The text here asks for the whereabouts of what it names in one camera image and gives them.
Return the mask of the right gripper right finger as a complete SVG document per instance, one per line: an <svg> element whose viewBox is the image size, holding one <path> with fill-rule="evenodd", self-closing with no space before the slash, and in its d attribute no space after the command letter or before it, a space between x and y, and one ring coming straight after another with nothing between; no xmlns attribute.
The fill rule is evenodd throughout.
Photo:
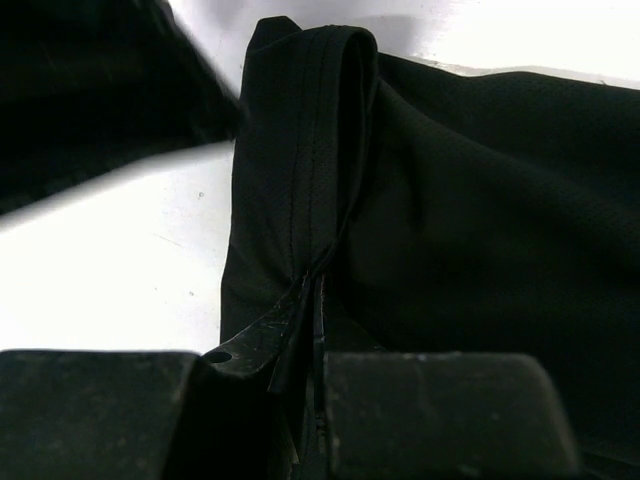
<svg viewBox="0 0 640 480"><path fill-rule="evenodd" d="M576 479L559 394L534 358L383 350L314 286L314 386L333 479Z"/></svg>

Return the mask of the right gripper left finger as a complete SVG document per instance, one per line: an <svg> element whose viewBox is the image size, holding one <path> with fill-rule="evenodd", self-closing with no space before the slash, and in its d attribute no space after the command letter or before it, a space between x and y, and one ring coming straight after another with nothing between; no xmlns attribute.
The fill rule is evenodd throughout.
<svg viewBox="0 0 640 480"><path fill-rule="evenodd" d="M5 350L5 479L289 479L305 457L310 291L206 354Z"/></svg>

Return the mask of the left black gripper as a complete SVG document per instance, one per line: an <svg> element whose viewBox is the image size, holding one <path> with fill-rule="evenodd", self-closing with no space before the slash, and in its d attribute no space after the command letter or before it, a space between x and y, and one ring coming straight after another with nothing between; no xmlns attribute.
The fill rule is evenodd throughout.
<svg viewBox="0 0 640 480"><path fill-rule="evenodd" d="M1 5L3 214L245 118L166 1Z"/></svg>

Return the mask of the black t-shirt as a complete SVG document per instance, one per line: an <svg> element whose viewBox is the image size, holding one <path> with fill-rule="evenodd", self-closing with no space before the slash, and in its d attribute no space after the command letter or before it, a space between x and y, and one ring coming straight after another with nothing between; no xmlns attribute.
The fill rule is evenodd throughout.
<svg viewBox="0 0 640 480"><path fill-rule="evenodd" d="M273 17L241 99L222 341L329 276L389 349L537 357L587 477L638 477L637 91L458 76Z"/></svg>

